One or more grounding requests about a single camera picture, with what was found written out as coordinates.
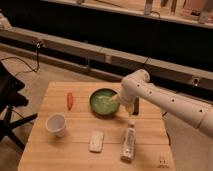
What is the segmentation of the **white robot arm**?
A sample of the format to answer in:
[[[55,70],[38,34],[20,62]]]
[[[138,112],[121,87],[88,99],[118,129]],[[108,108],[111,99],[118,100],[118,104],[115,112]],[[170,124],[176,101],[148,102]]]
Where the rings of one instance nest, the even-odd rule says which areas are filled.
[[[143,98],[213,139],[213,105],[158,88],[149,80],[149,73],[143,69],[125,76],[117,97],[119,103],[133,112],[135,100]]]

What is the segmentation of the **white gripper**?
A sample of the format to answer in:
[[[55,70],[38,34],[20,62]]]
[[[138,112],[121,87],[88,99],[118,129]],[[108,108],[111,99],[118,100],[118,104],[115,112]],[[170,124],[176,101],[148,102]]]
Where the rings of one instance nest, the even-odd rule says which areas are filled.
[[[118,94],[118,99],[121,105],[126,106],[125,109],[129,116],[134,113],[134,103],[136,96],[129,93],[127,90],[121,90]]]

